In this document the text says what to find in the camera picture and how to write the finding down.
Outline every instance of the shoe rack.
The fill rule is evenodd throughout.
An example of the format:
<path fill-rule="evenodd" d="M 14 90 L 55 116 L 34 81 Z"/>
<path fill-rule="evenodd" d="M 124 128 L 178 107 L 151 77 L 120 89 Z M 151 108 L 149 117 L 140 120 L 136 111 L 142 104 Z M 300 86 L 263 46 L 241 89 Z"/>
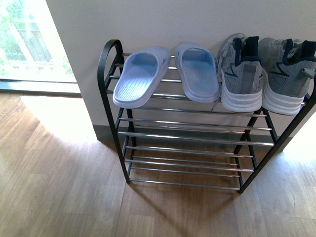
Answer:
<path fill-rule="evenodd" d="M 116 50 L 115 58 L 113 62 L 108 62 L 109 52 L 110 50 L 115 51 L 114 48 Z M 98 87 L 127 183 L 185 185 L 236 190 L 243 193 L 316 104 L 315 77 L 311 96 L 305 97 L 300 112 L 280 136 L 277 136 L 269 111 L 264 108 L 253 113 L 232 113 L 229 111 L 217 112 L 216 109 L 210 112 L 191 108 L 175 109 L 168 106 L 148 107 L 145 105 L 135 109 L 120 108 L 118 114 L 113 114 L 110 106 L 113 91 L 109 88 L 113 87 L 119 79 L 117 74 L 122 73 L 124 58 L 128 55 L 123 52 L 119 40 L 108 41 L 101 53 L 97 71 Z M 163 79 L 160 83 L 169 83 L 169 87 L 172 88 L 173 83 L 181 83 L 181 81 Z M 154 92 L 152 98 L 172 100 L 176 103 L 189 102 L 189 99 L 182 94 Z M 195 113 L 197 117 L 199 115 L 226 116 L 242 118 L 248 123 L 246 126 L 236 126 L 221 123 L 165 121 L 160 118 L 148 119 L 145 118 L 146 116 L 138 118 L 135 116 L 138 111 L 142 111 L 142 115 L 159 113 L 163 115 L 163 118 L 169 118 L 168 113 L 179 113 L 179 117 L 192 113 Z M 255 126 L 259 119 L 263 120 L 267 126 Z M 271 137 L 271 142 L 253 141 L 252 131 L 266 133 Z M 228 138 L 218 139 L 215 136 L 218 133 L 225 133 Z M 152 139 L 160 142 L 152 145 Z M 140 140 L 146 140 L 151 144 L 147 146 L 146 143 L 140 143 Z M 193 146 L 190 149 L 184 149 L 181 145 L 171 145 L 171 141 L 190 142 Z M 223 149 L 216 149 L 215 146 L 212 150 L 213 144 L 216 146 L 229 145 L 233 149 L 231 152 L 223 152 Z M 262 147 L 267 152 L 257 159 L 257 152 Z M 207 177 L 209 182 L 199 182 L 201 176 Z"/>

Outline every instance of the sneaker sole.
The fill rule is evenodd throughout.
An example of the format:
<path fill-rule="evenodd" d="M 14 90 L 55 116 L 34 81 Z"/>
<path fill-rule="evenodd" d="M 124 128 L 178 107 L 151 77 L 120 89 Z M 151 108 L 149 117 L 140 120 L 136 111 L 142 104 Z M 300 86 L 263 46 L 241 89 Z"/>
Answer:
<path fill-rule="evenodd" d="M 225 80 L 223 80 L 221 102 L 226 109 L 232 112 L 253 112 L 261 108 L 262 90 L 254 94 L 234 94 L 228 91 Z"/>
<path fill-rule="evenodd" d="M 262 93 L 262 107 L 282 115 L 295 115 L 301 110 L 304 97 L 297 98 L 275 93 L 269 86 L 268 74 L 263 69 L 264 88 Z"/>

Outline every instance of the gray sneaker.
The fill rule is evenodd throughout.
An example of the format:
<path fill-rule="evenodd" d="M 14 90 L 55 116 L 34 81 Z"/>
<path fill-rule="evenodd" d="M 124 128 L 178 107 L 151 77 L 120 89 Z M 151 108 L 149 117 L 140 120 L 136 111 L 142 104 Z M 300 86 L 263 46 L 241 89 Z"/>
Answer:
<path fill-rule="evenodd" d="M 266 70 L 262 106 L 283 115 L 297 114 L 315 76 L 316 42 L 265 38 L 258 52 Z"/>
<path fill-rule="evenodd" d="M 258 39 L 234 34 L 219 49 L 217 73 L 222 79 L 221 101 L 230 111 L 252 112 L 261 108 L 264 80 Z"/>

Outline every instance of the window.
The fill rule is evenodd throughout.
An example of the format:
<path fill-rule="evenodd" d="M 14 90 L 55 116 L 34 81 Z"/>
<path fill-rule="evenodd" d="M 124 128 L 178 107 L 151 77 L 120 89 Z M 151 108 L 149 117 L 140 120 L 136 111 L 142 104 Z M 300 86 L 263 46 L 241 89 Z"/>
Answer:
<path fill-rule="evenodd" d="M 45 0 L 0 0 L 0 79 L 76 82 Z"/>

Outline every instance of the slide sandal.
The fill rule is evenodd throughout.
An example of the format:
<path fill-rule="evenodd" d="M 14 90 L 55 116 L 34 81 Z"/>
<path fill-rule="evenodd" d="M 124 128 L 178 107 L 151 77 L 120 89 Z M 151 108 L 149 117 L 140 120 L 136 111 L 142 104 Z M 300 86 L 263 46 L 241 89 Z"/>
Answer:
<path fill-rule="evenodd" d="M 201 103 L 216 101 L 219 82 L 214 56 L 195 43 L 185 42 L 176 47 L 175 58 L 185 95 Z"/>
<path fill-rule="evenodd" d="M 144 105 L 167 72 L 170 58 L 169 49 L 161 46 L 131 54 L 115 86 L 114 104 L 127 109 Z"/>

